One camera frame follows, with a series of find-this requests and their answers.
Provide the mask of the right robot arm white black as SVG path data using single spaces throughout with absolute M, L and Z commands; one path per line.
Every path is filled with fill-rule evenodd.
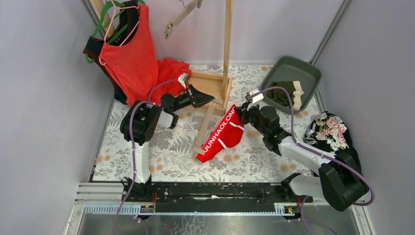
M 343 212 L 351 205 L 368 206 L 375 199 L 374 190 L 363 177 L 358 158 L 349 153 L 329 153 L 312 147 L 285 131 L 275 108 L 245 102 L 235 112 L 243 124 L 250 124 L 262 136 L 265 147 L 277 155 L 292 158 L 309 168 L 315 176 L 292 175 L 285 179 L 289 191 L 299 196 L 324 199 Z

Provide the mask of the red underwear with white lettering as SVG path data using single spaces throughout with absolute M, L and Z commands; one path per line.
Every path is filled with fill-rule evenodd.
M 202 146 L 204 154 L 197 154 L 196 159 L 205 163 L 212 160 L 219 152 L 238 145 L 244 133 L 244 124 L 233 104 L 224 115 L 215 130 Z

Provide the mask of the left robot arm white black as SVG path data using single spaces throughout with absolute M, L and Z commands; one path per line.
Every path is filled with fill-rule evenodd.
M 174 129 L 179 119 L 176 111 L 189 105 L 200 108 L 214 99 L 214 96 L 189 85 L 176 97 L 169 93 L 163 94 L 160 105 L 139 100 L 133 104 L 120 125 L 124 139 L 132 144 L 132 182 L 145 184 L 151 177 L 148 167 L 149 141 L 156 128 Z

